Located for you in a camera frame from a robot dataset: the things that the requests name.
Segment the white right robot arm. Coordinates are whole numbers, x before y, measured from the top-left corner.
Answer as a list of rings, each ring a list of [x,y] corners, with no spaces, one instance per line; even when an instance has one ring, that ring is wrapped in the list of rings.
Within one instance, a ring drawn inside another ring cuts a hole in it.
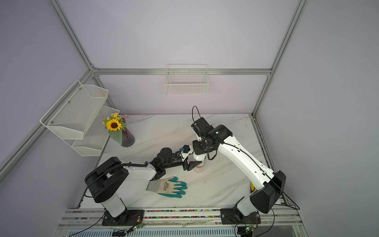
[[[236,212],[248,216],[259,211],[267,214],[284,193],[286,175],[282,171],[273,171],[250,154],[224,125],[213,127],[191,125],[199,140],[199,149],[207,154],[217,151],[229,158],[247,176],[256,191],[243,197],[235,205]]]

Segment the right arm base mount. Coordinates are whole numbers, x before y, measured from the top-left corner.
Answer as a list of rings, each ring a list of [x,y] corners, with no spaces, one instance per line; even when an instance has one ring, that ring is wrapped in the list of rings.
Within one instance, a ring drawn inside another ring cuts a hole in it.
[[[232,208],[222,208],[221,221],[227,224],[260,224],[258,210],[253,206],[249,197],[241,198]]]

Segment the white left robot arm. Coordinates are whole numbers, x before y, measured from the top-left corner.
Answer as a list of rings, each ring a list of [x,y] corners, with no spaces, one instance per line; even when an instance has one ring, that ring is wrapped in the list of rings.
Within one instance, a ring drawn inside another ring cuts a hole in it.
[[[111,217],[119,217],[126,211],[126,206],[117,195],[117,190],[125,181],[148,181],[146,190],[165,197],[181,198],[185,195],[187,184],[176,176],[162,179],[166,169],[181,166],[184,171],[191,171],[202,161],[188,161],[194,154],[190,145],[185,145],[177,152],[163,148],[151,162],[144,164],[122,163],[119,158],[111,157],[90,172],[84,179],[90,197],[100,203]]]

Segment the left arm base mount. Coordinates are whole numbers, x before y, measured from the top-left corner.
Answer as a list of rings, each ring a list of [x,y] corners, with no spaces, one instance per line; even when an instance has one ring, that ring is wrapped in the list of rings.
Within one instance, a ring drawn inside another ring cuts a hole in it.
[[[137,226],[142,223],[145,210],[126,209],[118,217],[112,217],[108,210],[104,214],[102,226]]]

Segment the white label tea bottle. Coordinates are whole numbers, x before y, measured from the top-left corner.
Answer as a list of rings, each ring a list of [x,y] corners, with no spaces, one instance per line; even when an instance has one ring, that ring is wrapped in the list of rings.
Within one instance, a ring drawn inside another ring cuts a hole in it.
[[[196,153],[193,154],[193,159],[196,162],[199,162],[199,164],[196,166],[197,168],[201,168],[205,165],[205,159],[207,158],[207,154],[200,154],[197,155]]]

